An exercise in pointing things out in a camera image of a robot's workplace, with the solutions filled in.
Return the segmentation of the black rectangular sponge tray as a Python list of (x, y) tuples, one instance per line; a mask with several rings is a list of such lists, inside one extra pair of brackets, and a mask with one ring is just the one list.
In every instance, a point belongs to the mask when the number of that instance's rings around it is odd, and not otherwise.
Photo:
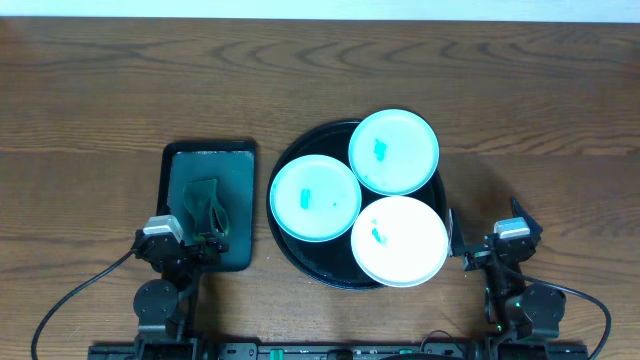
[(183, 190), (192, 182), (218, 181), (218, 199), (229, 218), (222, 240), (228, 251), (217, 264), (204, 266), (205, 273), (242, 271), (251, 262), (255, 168), (256, 142), (251, 138), (179, 141), (163, 149), (156, 214), (175, 216), (188, 245), (194, 222), (184, 207)]

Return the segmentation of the mint green plate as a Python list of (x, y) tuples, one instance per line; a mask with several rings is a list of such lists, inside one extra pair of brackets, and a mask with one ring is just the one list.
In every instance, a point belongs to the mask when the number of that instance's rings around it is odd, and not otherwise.
[(348, 145), (348, 161), (370, 191), (407, 195), (423, 187), (439, 162), (435, 131), (419, 115), (402, 109), (375, 112), (356, 126)]
[(278, 226), (304, 242), (326, 242), (354, 224), (362, 205), (359, 181), (349, 167), (326, 155), (305, 155), (282, 167), (270, 187)]

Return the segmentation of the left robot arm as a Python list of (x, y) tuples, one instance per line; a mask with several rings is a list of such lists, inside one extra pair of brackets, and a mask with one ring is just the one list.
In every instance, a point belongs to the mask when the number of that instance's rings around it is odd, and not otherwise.
[(193, 243), (173, 215), (154, 216), (135, 233), (131, 251), (161, 277), (143, 284), (133, 308), (138, 316), (137, 359), (209, 359), (216, 346), (193, 330), (200, 278), (228, 250), (229, 219), (216, 199), (187, 201), (194, 221)]

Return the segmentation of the mint green plate back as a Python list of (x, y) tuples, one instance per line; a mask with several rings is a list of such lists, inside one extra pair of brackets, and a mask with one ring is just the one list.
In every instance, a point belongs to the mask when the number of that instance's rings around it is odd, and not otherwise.
[(407, 195), (423, 187), (439, 162), (435, 131), (419, 115), (402, 109), (375, 112), (356, 126), (348, 145), (348, 161), (370, 191)]

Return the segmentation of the white plate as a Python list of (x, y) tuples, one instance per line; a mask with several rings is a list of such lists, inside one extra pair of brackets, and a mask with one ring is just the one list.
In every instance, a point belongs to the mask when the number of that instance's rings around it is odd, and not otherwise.
[(351, 249), (370, 278), (407, 288), (439, 272), (448, 256), (449, 239), (443, 221), (429, 205), (391, 196), (362, 210), (351, 231)]

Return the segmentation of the black round tray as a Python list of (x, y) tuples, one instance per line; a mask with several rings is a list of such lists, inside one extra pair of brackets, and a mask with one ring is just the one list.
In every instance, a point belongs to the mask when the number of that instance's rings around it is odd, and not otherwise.
[[(274, 238), (284, 254), (296, 267), (310, 277), (325, 284), (345, 289), (372, 289), (385, 286), (366, 275), (357, 264), (351, 249), (351, 231), (354, 224), (344, 234), (330, 241), (304, 242), (298, 240), (285, 233), (276, 223), (270, 210), (269, 195), (276, 173), (288, 162), (305, 155), (333, 157), (351, 169), (348, 161), (348, 145), (352, 133), (359, 123), (356, 121), (331, 123), (302, 135), (289, 146), (276, 163), (267, 191), (270, 226)], [(384, 197), (391, 197), (370, 191), (360, 181), (359, 184), (362, 192), (362, 205), (358, 216), (372, 202)], [(396, 196), (411, 197), (426, 203), (444, 223), (446, 202), (437, 169), (432, 178), (417, 191)]]

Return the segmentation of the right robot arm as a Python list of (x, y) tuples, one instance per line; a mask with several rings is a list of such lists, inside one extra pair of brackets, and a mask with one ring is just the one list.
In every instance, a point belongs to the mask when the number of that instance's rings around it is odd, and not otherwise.
[(524, 279), (520, 264), (536, 253), (542, 227), (510, 200), (512, 217), (494, 224), (479, 244), (465, 243), (455, 212), (447, 214), (449, 255), (460, 257), (466, 271), (484, 274), (485, 317), (497, 328), (485, 338), (486, 359), (548, 358), (546, 345), (559, 336), (566, 296), (560, 290)]

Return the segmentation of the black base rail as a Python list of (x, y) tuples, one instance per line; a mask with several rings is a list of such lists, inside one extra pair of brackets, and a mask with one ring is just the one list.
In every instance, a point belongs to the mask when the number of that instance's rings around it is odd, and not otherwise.
[(451, 342), (410, 345), (257, 345), (219, 343), (182, 345), (95, 345), (88, 360), (204, 359), (204, 360), (375, 360), (400, 356), (404, 359), (557, 359), (580, 360), (589, 357), (583, 345), (503, 344), (489, 354), (478, 344)]

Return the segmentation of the green scrubbing sponge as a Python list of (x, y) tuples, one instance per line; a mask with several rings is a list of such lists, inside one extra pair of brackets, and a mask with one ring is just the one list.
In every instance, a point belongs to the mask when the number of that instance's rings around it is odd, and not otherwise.
[(209, 233), (209, 200), (217, 198), (220, 201), (218, 185), (218, 179), (209, 179), (194, 181), (184, 187), (183, 203), (193, 220), (193, 240), (195, 242), (224, 239)]

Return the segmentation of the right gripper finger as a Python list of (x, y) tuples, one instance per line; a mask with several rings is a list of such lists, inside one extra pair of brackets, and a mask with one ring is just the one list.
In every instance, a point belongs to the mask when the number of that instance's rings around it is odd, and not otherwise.
[(453, 208), (447, 213), (447, 232), (449, 237), (449, 257), (463, 256), (466, 250), (463, 232), (459, 226), (458, 216)]
[(510, 206), (512, 214), (515, 218), (521, 217), (530, 230), (531, 235), (540, 235), (543, 228), (534, 220), (534, 218), (522, 207), (515, 196), (510, 198)]

